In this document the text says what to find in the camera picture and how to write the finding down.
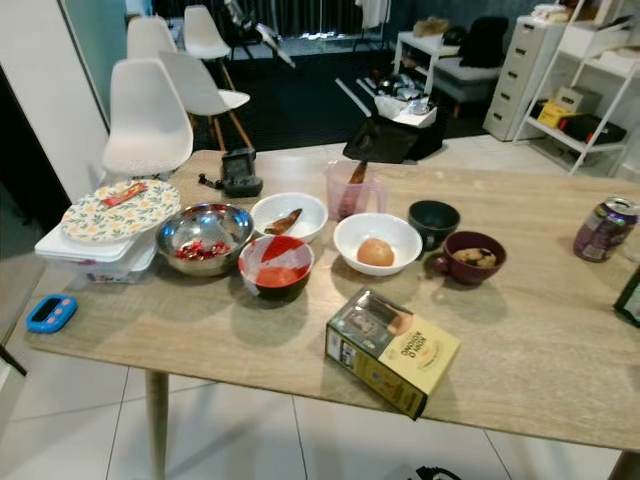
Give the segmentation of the floral round plate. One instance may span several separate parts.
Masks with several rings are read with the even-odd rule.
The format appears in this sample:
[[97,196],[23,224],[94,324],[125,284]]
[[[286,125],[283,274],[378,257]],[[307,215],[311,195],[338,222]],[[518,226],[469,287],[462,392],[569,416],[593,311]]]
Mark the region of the floral round plate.
[[[116,195],[140,180],[148,187],[141,195],[115,207],[102,204],[105,197]],[[164,223],[169,216],[180,210],[180,192],[177,187],[165,180],[140,180],[120,180],[110,186],[97,188],[90,195],[74,201],[61,218],[61,230],[73,241],[119,241]]]

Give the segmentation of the dark green pouch white label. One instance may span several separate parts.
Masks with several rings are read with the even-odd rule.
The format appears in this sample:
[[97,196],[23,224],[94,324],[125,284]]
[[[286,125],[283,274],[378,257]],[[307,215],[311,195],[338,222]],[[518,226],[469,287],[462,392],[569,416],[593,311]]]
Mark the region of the dark green pouch white label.
[[613,310],[627,323],[640,328],[640,265],[636,266],[620,297],[613,303]]

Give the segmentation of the purple drink can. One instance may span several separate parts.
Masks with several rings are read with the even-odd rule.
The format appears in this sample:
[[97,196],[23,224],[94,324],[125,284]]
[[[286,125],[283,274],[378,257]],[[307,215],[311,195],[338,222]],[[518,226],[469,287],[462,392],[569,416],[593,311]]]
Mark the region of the purple drink can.
[[640,220],[640,202],[609,197],[596,205],[573,239],[573,252],[580,259],[604,262],[621,246]]

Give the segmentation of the black backpack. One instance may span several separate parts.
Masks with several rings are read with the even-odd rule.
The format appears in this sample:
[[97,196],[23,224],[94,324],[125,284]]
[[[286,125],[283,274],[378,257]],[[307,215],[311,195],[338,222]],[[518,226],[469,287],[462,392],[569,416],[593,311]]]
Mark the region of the black backpack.
[[504,17],[480,17],[471,24],[466,40],[460,46],[461,67],[498,68],[503,64],[503,38],[509,20]]

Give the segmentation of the grey upholstered bench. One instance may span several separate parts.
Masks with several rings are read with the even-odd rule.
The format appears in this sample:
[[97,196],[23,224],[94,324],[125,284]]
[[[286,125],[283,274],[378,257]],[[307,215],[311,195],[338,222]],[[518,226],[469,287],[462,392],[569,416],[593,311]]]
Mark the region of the grey upholstered bench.
[[492,100],[500,77],[500,67],[462,67],[462,56],[442,58],[431,64],[434,93],[449,97],[458,109],[467,102],[488,102]]

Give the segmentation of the light wood table leg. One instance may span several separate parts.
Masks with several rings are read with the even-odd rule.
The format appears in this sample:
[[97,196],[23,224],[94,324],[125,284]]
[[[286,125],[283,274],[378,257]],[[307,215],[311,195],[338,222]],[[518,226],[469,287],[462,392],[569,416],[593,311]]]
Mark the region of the light wood table leg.
[[169,376],[165,372],[146,370],[145,385],[152,479],[166,480]]
[[640,480],[640,452],[621,452],[607,480]]

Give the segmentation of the red wrapped candies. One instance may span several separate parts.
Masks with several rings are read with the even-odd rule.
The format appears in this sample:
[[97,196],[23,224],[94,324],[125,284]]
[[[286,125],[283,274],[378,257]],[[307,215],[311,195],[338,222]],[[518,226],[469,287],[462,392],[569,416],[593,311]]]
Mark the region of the red wrapped candies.
[[206,243],[202,239],[192,239],[192,241],[183,243],[174,252],[174,257],[180,260],[204,261],[218,259],[218,257],[228,255],[230,251],[232,251],[232,247],[223,241]]

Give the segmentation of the white tray of metalware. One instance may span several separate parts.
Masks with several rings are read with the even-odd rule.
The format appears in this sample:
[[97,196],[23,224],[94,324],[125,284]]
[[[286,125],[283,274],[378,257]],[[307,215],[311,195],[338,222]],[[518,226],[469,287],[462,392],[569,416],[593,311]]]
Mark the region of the white tray of metalware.
[[378,79],[374,92],[380,116],[415,128],[428,128],[436,123],[434,102],[424,87],[407,74]]

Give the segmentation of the white ceramic bowl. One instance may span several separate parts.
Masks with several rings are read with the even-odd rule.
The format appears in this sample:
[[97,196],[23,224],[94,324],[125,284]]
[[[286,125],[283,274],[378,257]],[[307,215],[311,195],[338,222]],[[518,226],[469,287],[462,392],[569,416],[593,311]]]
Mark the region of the white ceramic bowl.
[[[388,250],[393,253],[392,264],[375,266],[358,260],[358,248],[369,239],[388,244]],[[422,252],[419,233],[406,220],[387,212],[360,212],[339,221],[334,229],[333,244],[352,269],[371,276],[397,274]]]
[[324,229],[328,221],[328,210],[323,201],[306,193],[276,193],[256,202],[250,210],[253,229],[256,233],[265,234],[266,228],[276,220],[287,218],[294,210],[300,209],[300,215],[294,220],[291,228],[284,230],[284,236],[300,238],[310,243]]

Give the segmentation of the pink plastic measuring jug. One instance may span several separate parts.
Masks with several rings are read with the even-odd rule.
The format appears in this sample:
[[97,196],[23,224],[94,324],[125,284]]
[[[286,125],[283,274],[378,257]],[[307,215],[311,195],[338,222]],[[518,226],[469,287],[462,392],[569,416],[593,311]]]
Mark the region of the pink plastic measuring jug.
[[348,179],[358,161],[332,161],[326,165],[326,204],[329,216],[342,221],[360,212],[387,211],[387,187],[381,183],[376,170],[367,165],[367,174],[361,186],[349,186]]

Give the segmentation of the white side table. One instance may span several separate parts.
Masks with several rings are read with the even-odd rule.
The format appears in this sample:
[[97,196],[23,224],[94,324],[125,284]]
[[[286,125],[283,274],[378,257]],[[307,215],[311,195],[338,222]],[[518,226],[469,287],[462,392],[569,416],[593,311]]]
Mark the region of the white side table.
[[425,93],[433,92],[434,74],[436,63],[442,58],[454,58],[460,52],[460,46],[448,46],[443,44],[442,35],[415,36],[412,31],[399,32],[397,35],[396,56],[393,60],[393,74],[401,73],[402,60],[404,59],[404,47],[425,52],[430,56],[426,67],[416,67],[415,70],[425,74]]

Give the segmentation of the dark green bowl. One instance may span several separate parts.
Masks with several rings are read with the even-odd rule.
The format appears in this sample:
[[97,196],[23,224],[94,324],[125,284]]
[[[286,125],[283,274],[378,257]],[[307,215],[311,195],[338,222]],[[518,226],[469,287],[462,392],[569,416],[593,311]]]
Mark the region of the dark green bowl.
[[458,228],[460,221],[460,212],[440,201],[417,201],[408,210],[408,223],[421,237],[422,252],[442,246],[444,239]]

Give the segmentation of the small yellow box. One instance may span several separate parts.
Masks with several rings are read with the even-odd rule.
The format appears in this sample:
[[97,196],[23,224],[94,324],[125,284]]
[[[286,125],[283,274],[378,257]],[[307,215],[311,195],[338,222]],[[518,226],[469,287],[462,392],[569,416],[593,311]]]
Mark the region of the small yellow box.
[[548,101],[541,106],[538,114],[538,122],[553,129],[561,129],[567,118],[575,115],[576,111],[572,108],[559,105],[558,102]]

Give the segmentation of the cream cardboard box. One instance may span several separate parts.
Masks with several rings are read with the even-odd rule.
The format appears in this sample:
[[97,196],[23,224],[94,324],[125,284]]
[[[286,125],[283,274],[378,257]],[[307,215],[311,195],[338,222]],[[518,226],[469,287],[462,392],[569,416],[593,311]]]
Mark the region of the cream cardboard box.
[[572,113],[591,113],[598,105],[599,93],[576,86],[559,87],[554,102]]

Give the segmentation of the black flat case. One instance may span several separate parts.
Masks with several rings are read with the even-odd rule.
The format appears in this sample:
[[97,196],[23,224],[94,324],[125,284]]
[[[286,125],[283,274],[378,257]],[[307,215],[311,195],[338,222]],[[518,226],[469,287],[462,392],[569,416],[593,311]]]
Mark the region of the black flat case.
[[612,122],[605,123],[602,131],[596,134],[596,128],[600,123],[602,123],[602,119],[593,114],[563,116],[559,120],[558,129],[573,140],[584,143],[594,141],[595,145],[611,145],[611,143],[620,142],[625,138],[626,129]]

